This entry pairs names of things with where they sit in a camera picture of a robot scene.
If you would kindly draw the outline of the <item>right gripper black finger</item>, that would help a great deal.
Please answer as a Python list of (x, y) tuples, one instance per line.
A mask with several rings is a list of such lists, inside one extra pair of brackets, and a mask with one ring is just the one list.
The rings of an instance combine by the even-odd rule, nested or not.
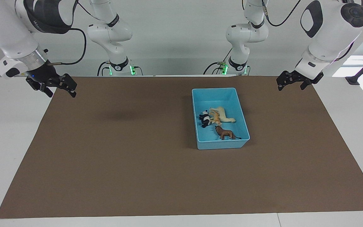
[(65, 73), (62, 76), (59, 76), (59, 89), (65, 90), (69, 93), (69, 95), (72, 96), (72, 98), (76, 97), (76, 87), (77, 87), (77, 83), (73, 80), (73, 78)]
[(35, 91), (39, 90), (39, 91), (45, 93), (48, 97), (53, 96), (53, 92), (46, 86), (45, 83), (36, 82), (36, 81), (32, 80), (32, 78), (29, 78), (29, 77), (26, 78), (26, 82), (32, 87), (33, 90), (35, 90)]

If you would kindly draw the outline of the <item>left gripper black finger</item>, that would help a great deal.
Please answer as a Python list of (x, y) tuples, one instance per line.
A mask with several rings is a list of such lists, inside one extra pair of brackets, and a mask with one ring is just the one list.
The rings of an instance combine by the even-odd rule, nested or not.
[(288, 71), (282, 71), (276, 79), (278, 85), (278, 91), (282, 91), (283, 88), (291, 82), (291, 73)]
[(301, 84), (301, 90), (304, 90), (307, 86), (312, 84), (317, 84), (324, 76), (324, 73), (319, 73), (315, 79), (309, 79), (305, 76), (302, 76), (303, 83)]

